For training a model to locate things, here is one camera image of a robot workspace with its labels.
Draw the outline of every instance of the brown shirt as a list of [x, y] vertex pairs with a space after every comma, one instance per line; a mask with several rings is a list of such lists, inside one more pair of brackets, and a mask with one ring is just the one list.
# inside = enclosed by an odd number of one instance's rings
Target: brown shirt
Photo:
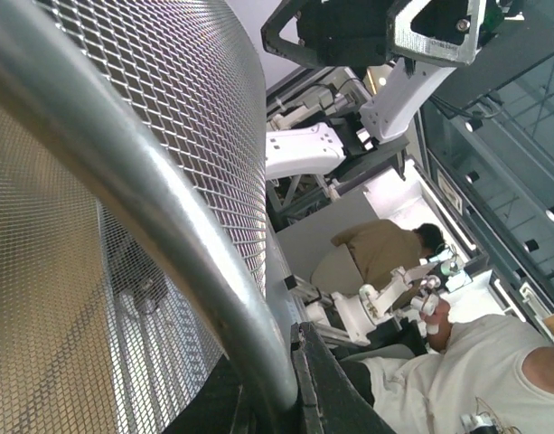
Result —
[[419, 265], [421, 243], [413, 231], [390, 220], [360, 224], [337, 234], [331, 243], [346, 244], [365, 283], [377, 290], [391, 282], [391, 271]]

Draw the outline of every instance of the metal mesh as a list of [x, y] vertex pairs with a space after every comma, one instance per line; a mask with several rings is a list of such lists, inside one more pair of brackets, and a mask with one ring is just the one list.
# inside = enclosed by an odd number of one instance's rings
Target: metal mesh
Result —
[[[265, 86], [222, 1], [41, 0], [152, 129], [264, 291]], [[0, 109], [0, 432], [157, 432], [220, 349], [83, 186]]]

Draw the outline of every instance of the silver metal tube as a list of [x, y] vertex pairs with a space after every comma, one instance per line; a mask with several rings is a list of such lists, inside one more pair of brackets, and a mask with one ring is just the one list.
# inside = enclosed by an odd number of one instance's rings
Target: silver metal tube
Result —
[[274, 431], [297, 384], [277, 322], [182, 170], [31, 2], [0, 0], [0, 104], [131, 231], [181, 288]]

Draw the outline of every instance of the white t-shirt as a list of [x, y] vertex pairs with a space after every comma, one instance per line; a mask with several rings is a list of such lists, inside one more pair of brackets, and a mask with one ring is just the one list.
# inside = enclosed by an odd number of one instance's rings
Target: white t-shirt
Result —
[[521, 370], [532, 350], [548, 345], [519, 319], [489, 315], [454, 324], [444, 354], [363, 363], [374, 409], [398, 434], [463, 434], [460, 416], [483, 412], [515, 432], [553, 434], [554, 395]]

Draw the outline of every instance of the person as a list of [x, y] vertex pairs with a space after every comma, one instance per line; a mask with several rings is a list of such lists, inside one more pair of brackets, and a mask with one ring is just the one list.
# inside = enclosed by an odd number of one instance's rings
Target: person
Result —
[[335, 235], [335, 247], [346, 244], [364, 283], [381, 290], [391, 282], [391, 271], [412, 269], [419, 260], [438, 254], [445, 246], [441, 230], [425, 223], [413, 231], [401, 229], [391, 220], [376, 220]]
[[554, 345], [513, 316], [450, 324], [441, 300], [428, 324], [439, 354], [341, 362], [355, 389], [400, 433], [464, 433], [461, 416], [486, 414], [499, 432], [554, 433]]

